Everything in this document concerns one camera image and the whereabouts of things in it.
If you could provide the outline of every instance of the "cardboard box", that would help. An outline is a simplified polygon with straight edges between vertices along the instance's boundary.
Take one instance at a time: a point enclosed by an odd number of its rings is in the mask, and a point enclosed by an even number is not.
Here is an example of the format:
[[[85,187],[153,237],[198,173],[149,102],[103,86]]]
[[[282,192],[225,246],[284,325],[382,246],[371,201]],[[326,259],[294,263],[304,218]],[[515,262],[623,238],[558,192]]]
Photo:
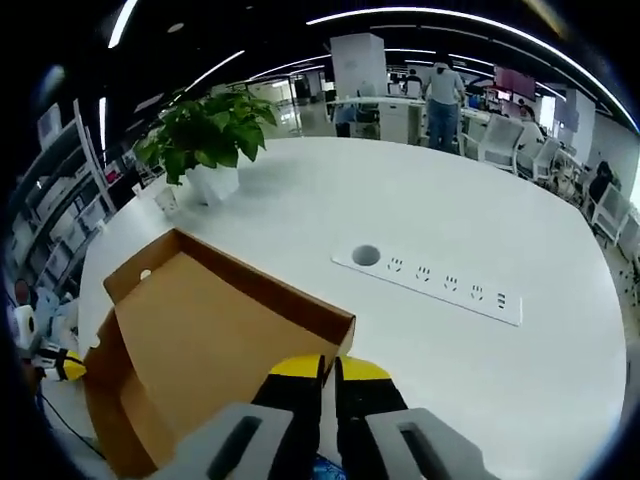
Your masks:
[[[151,274],[141,280],[145,270]],[[353,315],[179,231],[104,282],[115,307],[85,358],[87,406],[114,472],[141,478],[281,360],[351,345]]]

